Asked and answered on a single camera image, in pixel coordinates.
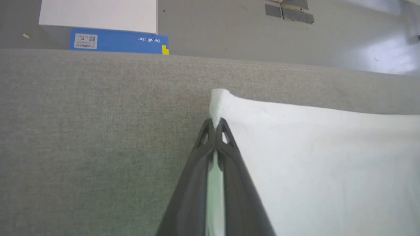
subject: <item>yellow mark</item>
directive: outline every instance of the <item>yellow mark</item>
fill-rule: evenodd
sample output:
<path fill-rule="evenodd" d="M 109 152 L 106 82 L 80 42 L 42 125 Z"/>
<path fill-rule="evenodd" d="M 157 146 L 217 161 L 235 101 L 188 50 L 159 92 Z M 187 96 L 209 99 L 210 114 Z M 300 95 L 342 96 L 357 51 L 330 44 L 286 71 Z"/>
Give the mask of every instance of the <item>yellow mark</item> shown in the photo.
<path fill-rule="evenodd" d="M 166 48 L 166 45 L 162 45 L 162 54 L 163 55 L 169 55 L 169 49 Z"/>

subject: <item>white cloth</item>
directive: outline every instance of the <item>white cloth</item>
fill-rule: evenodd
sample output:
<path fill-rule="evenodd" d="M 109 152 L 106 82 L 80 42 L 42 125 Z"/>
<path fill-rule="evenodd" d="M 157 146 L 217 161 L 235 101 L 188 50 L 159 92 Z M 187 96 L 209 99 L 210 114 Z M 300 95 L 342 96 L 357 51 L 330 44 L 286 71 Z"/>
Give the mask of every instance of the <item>white cloth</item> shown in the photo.
<path fill-rule="evenodd" d="M 420 116 L 258 102 L 221 89 L 210 115 L 215 125 L 227 120 L 277 235 L 420 235 Z M 220 188 L 220 173 L 212 179 Z M 223 191 L 209 196 L 208 225 L 222 235 Z"/>

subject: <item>label sticker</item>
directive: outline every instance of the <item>label sticker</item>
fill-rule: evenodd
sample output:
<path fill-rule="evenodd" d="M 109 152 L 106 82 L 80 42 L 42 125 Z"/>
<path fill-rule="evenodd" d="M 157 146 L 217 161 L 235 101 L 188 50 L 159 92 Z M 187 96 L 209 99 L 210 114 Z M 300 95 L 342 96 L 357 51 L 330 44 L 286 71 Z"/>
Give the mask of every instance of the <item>label sticker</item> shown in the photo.
<path fill-rule="evenodd" d="M 96 49 L 98 36 L 93 34 L 76 34 L 74 39 L 75 48 Z"/>

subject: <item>floor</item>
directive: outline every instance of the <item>floor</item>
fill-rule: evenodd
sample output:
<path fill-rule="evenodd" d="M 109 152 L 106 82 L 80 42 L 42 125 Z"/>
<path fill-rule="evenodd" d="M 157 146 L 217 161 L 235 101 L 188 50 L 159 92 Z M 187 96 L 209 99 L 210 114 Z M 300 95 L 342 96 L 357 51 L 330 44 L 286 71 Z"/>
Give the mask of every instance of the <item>floor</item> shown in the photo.
<path fill-rule="evenodd" d="M 41 0 L 0 3 L 0 47 L 63 48 L 37 25 Z M 159 0 L 170 54 L 332 66 L 420 77 L 420 6 L 308 0 L 313 25 L 267 16 L 267 0 Z"/>

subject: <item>table covered with gray fabric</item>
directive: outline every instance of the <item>table covered with gray fabric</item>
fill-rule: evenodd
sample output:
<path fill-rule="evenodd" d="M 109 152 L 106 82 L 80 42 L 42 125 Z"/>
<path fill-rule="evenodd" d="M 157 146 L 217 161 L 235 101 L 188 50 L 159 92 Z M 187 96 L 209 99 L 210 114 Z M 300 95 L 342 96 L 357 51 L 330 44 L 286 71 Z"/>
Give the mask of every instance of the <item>table covered with gray fabric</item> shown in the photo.
<path fill-rule="evenodd" d="M 416 78 L 314 66 L 0 50 L 0 78 L 1 235 L 153 235 L 213 88 L 420 114 Z"/>

